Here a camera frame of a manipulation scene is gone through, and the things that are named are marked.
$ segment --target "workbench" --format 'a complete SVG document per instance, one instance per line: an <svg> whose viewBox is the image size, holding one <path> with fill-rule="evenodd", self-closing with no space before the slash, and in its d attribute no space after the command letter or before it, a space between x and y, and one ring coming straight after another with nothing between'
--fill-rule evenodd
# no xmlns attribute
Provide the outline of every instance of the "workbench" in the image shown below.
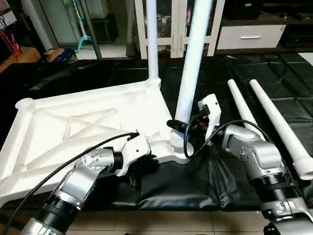
<svg viewBox="0 0 313 235"><path fill-rule="evenodd" d="M68 64L13 64L0 76L2 107L6 115L1 127L3 144L21 98L34 99L90 89L138 82L148 77L144 60L72 61ZM183 59L159 61L161 92L175 116ZM291 158L269 121L248 82L257 79L278 110L313 157L313 67L298 54L216 55L201 63L194 99L197 102L214 93L222 110L222 123L240 119L227 86L234 79L260 127L280 150L298 180L303 196L313 208L313 184L301 181L292 168ZM218 145L206 148L186 165L168 162L138 169L136 184L129 176L110 177L97 182L85 210L163 210L163 211L252 211L260 200L250 185L241 161L223 153ZM49 193L33 196L23 207L37 210ZM19 200L4 209L16 208Z"/></svg>

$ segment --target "floor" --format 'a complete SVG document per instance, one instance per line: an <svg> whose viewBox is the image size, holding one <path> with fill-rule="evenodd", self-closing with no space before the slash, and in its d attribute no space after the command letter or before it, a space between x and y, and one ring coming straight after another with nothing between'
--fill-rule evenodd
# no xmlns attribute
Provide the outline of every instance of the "floor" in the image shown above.
<svg viewBox="0 0 313 235"><path fill-rule="evenodd" d="M20 220L27 222L33 216L33 212L24 211ZM266 224L260 212L82 212L67 234L262 235ZM10 234L18 231L12 229Z"/></svg>

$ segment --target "glass door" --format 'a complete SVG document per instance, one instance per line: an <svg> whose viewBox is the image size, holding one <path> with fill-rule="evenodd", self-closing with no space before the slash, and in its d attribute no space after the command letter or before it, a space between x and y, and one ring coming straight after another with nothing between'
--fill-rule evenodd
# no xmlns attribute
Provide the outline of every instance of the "glass door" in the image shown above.
<svg viewBox="0 0 313 235"><path fill-rule="evenodd" d="M179 3L179 37L178 37L178 50L177 57L183 57L188 47L190 26L192 21L192 14L194 10L195 0L180 0ZM214 22L215 9L217 0L214 0L212 11L210 15L210 21L205 37L205 44L203 47L204 55L208 54L209 43L211 39L211 32Z"/></svg>
<svg viewBox="0 0 313 235"><path fill-rule="evenodd" d="M134 0L141 58L147 59L146 1ZM177 57L179 0L156 0L157 44L160 56Z"/></svg>

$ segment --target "cable connector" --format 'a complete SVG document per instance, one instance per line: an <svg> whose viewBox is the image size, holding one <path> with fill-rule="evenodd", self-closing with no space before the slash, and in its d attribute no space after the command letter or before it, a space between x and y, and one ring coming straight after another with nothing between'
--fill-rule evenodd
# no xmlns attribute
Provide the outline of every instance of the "cable connector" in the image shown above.
<svg viewBox="0 0 313 235"><path fill-rule="evenodd" d="M129 137L127 138L127 141L130 141L130 140L132 140L133 138L136 138L139 135L140 135L139 132L131 132L129 134Z"/></svg>

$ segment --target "white tube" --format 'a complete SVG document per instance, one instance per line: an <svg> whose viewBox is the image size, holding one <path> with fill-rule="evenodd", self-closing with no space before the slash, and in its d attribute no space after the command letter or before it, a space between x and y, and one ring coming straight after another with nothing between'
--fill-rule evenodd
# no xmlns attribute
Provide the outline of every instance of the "white tube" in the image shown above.
<svg viewBox="0 0 313 235"><path fill-rule="evenodd" d="M73 4L74 4L74 7L75 7L76 16L78 18L79 26L80 26L80 29L82 31L83 37L86 38L87 35L86 35L85 29L84 29L82 18L80 17L80 14L79 14L79 11L78 11L78 8L77 8L77 3L74 1Z"/></svg>
<svg viewBox="0 0 313 235"><path fill-rule="evenodd" d="M243 96L241 95L240 90L238 89L235 81L233 79L230 79L227 82L227 84L230 88L231 94L233 95L233 98L235 100L241 119L251 121L257 125L256 120L254 119L249 107L247 106ZM261 139L265 141L263 134L258 129L256 129L255 127L247 123L244 123L244 125L247 129L258 133Z"/></svg>
<svg viewBox="0 0 313 235"><path fill-rule="evenodd" d="M157 0L146 1L149 79L158 79L157 64Z"/></svg>
<svg viewBox="0 0 313 235"><path fill-rule="evenodd" d="M190 119L212 0L196 0L176 108L176 120Z"/></svg>
<svg viewBox="0 0 313 235"><path fill-rule="evenodd" d="M313 179L313 158L307 153L298 137L292 131L268 95L264 92L260 84L256 80L251 80L250 85L291 155L293 167L299 177L302 180Z"/></svg>

